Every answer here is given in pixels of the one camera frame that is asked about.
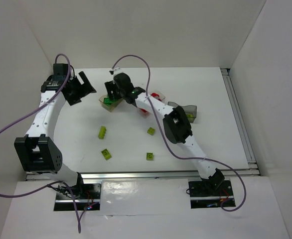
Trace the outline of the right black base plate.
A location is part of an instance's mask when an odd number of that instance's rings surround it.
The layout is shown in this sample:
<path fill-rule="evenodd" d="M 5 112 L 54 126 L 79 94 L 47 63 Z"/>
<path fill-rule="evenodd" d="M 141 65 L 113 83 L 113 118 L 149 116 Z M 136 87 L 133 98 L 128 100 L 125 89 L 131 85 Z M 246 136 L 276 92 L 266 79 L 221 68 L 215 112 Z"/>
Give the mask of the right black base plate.
<path fill-rule="evenodd" d="M 236 206 L 230 180 L 225 180 L 214 192 L 205 189 L 202 181 L 189 181 L 186 194 L 190 196 L 192 209 L 220 208 L 222 203 L 224 208 Z"/>

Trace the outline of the red lego pair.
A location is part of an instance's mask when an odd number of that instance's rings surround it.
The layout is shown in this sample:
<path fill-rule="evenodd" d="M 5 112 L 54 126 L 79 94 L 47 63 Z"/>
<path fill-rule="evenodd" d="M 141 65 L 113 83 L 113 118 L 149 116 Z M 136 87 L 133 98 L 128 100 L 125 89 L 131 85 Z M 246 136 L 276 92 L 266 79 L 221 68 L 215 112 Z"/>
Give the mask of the red lego pair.
<path fill-rule="evenodd" d="M 157 93 L 152 93 L 151 94 L 155 99 L 159 100 L 160 101 L 160 95 L 157 94 Z"/>

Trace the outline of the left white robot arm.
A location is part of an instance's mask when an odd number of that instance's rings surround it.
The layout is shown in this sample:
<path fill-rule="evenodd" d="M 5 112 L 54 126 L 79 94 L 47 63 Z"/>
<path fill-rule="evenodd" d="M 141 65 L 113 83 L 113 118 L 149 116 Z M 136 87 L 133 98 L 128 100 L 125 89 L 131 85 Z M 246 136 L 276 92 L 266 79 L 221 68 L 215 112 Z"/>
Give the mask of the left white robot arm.
<path fill-rule="evenodd" d="M 54 143 L 54 132 L 61 109 L 81 102 L 88 94 L 95 93 L 84 72 L 76 76 L 72 66 L 55 63 L 53 73 L 41 86 L 39 112 L 25 136 L 14 141 L 14 147 L 24 171 L 45 174 L 54 181 L 62 181 L 72 190 L 75 198 L 84 196 L 89 188 L 80 173 L 63 163 L 60 149 Z"/>

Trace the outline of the orange transparent container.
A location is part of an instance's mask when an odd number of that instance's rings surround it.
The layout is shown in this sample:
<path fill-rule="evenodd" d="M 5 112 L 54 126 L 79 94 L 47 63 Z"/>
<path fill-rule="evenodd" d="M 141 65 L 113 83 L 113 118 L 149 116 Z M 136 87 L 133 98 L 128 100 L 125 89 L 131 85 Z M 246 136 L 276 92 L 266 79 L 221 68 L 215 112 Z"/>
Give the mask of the orange transparent container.
<path fill-rule="evenodd" d="M 118 100 L 111 100 L 108 95 L 103 95 L 99 98 L 100 105 L 109 112 L 112 112 L 121 102 L 122 98 Z"/>

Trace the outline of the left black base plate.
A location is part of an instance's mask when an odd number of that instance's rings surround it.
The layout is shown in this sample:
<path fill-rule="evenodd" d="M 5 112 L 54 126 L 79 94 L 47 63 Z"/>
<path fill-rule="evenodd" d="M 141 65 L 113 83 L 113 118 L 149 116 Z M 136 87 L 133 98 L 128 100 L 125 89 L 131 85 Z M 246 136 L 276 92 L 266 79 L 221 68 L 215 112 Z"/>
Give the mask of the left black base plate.
<path fill-rule="evenodd" d="M 101 183 L 84 184 L 84 190 L 79 192 L 72 188 L 72 192 L 75 197 L 75 203 L 78 211 L 83 211 L 87 208 L 88 211 L 100 210 L 100 198 L 101 198 Z M 70 192 L 65 186 L 54 186 L 56 191 L 54 211 L 74 211 L 73 199 Z"/>

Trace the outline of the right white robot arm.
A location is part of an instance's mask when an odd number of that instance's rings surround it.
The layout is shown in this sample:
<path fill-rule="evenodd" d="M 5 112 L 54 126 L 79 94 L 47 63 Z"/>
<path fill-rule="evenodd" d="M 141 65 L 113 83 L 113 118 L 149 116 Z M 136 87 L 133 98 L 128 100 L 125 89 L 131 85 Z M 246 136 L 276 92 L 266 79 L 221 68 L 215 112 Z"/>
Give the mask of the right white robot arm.
<path fill-rule="evenodd" d="M 192 160 L 197 168 L 206 190 L 211 193 L 216 191 L 225 177 L 220 169 L 207 159 L 196 142 L 184 109 L 181 106 L 169 106 L 148 95 L 143 88 L 134 87 L 130 77 L 122 71 L 117 73 L 111 70 L 110 74 L 113 80 L 105 83 L 110 99 L 124 99 L 136 108 L 152 112 L 159 125 L 163 126 L 164 139 L 183 149 L 188 160 Z"/>

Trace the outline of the grey transparent container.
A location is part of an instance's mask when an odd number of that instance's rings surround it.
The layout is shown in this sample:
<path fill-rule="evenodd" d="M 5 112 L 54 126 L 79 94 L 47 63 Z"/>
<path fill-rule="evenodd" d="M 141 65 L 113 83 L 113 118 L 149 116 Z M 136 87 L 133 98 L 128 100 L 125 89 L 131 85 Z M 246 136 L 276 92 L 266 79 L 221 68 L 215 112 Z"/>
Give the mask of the grey transparent container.
<path fill-rule="evenodd" d="M 193 118 L 188 118 L 190 123 L 194 123 L 196 117 L 197 117 L 197 106 L 195 105 L 186 105 L 186 106 L 181 106 L 185 114 L 192 114 L 194 117 Z"/>

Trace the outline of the dark green lego attached red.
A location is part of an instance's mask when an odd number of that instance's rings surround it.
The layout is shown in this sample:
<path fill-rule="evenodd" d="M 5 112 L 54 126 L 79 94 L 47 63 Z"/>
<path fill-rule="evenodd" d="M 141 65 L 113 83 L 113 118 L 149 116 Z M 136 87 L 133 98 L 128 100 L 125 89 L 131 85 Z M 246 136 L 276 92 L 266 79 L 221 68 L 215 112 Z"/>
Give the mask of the dark green lego attached red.
<path fill-rule="evenodd" d="M 113 104 L 114 102 L 116 102 L 116 101 L 111 100 L 110 98 L 104 98 L 104 99 L 103 99 L 103 103 L 106 104 L 106 105 L 111 105 L 111 104 Z"/>

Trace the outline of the aluminium rail right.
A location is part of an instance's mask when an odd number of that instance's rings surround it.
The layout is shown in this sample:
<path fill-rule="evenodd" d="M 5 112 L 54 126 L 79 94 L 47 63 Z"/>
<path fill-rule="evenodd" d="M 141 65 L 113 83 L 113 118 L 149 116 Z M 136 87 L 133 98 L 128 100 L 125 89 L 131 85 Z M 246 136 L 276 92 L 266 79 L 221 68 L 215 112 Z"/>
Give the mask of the aluminium rail right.
<path fill-rule="evenodd" d="M 226 68 L 221 68 L 221 74 L 223 77 L 223 81 L 226 87 L 226 91 L 229 97 L 229 101 L 233 110 L 233 114 L 235 117 L 235 121 L 236 121 L 236 125 L 239 131 L 239 135 L 241 138 L 241 142 L 244 148 L 244 152 L 247 158 L 247 162 L 249 164 L 254 163 L 256 164 L 256 159 L 255 159 L 255 155 L 250 143 L 250 139 L 243 121 L 243 117 L 240 111 L 240 107 L 239 107 L 239 103 L 236 97 L 236 93 L 229 75 L 229 69 Z"/>

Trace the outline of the aluminium rail front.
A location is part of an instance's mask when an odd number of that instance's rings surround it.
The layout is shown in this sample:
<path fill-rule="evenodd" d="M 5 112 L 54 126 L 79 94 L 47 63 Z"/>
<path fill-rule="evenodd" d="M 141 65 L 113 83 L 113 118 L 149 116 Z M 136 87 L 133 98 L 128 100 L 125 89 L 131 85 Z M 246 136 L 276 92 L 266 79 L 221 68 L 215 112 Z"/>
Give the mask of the aluminium rail front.
<path fill-rule="evenodd" d="M 258 169 L 238 170 L 240 176 L 260 176 Z M 222 170 L 228 178 L 236 176 L 233 171 Z M 168 179 L 168 178 L 195 178 L 200 179 L 197 171 L 167 171 L 167 172 L 136 172 L 136 173 L 83 173 L 84 180 L 129 180 L 129 179 Z M 26 181 L 49 180 L 47 176 L 27 174 Z"/>

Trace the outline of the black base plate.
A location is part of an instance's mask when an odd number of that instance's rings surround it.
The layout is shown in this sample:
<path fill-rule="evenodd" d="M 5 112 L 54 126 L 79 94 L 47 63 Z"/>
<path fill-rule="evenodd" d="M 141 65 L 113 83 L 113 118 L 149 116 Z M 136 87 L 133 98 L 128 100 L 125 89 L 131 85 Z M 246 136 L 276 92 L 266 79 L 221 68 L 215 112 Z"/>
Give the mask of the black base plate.
<path fill-rule="evenodd" d="M 222 203 L 224 208 L 236 206 L 230 180 L 225 180 L 214 192 L 205 189 L 202 181 L 189 181 L 186 194 L 190 196 L 192 209 L 220 208 Z"/>
<path fill-rule="evenodd" d="M 72 188 L 72 192 L 75 197 L 75 203 L 78 211 L 83 211 L 87 208 L 88 211 L 100 210 L 100 198 L 101 198 L 101 183 L 84 184 L 84 190 L 79 192 Z M 65 186 L 54 186 L 56 191 L 54 211 L 74 211 L 73 199 L 70 192 Z"/>

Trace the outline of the lime lego long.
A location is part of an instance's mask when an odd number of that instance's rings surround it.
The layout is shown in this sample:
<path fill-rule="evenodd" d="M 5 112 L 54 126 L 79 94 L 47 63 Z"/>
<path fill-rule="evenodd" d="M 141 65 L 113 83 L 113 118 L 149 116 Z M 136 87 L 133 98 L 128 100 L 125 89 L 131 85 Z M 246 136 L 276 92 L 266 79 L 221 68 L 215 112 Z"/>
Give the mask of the lime lego long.
<path fill-rule="evenodd" d="M 98 139 L 104 139 L 105 135 L 106 135 L 106 127 L 105 126 L 101 126 L 99 133 L 98 133 Z"/>

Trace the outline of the aluminium rail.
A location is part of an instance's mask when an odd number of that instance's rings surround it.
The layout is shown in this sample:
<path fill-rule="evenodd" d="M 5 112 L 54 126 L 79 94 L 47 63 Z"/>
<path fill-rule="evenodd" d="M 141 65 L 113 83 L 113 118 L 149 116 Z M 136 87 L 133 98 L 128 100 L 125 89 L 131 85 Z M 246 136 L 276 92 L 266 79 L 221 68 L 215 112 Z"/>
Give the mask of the aluminium rail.
<path fill-rule="evenodd" d="M 240 176 L 260 176 L 258 169 L 238 170 Z M 233 171 L 222 170 L 228 178 L 236 176 Z M 84 180 L 129 180 L 129 179 L 168 179 L 168 178 L 195 178 L 200 179 L 197 171 L 167 171 L 167 172 L 136 172 L 136 173 L 83 173 Z M 26 181 L 49 180 L 47 176 L 27 174 Z"/>
<path fill-rule="evenodd" d="M 239 135 L 241 138 L 241 142 L 244 148 L 244 152 L 247 158 L 247 162 L 249 164 L 254 163 L 256 164 L 256 159 L 255 159 L 255 155 L 250 143 L 250 139 L 243 121 L 243 117 L 240 111 L 240 107 L 239 107 L 239 103 L 236 97 L 236 93 L 229 75 L 229 69 L 226 68 L 221 68 L 221 74 L 223 77 L 223 81 L 226 87 L 226 91 L 229 97 L 229 101 L 233 110 L 233 114 L 235 117 L 235 121 L 236 121 L 236 125 L 239 131 Z"/>

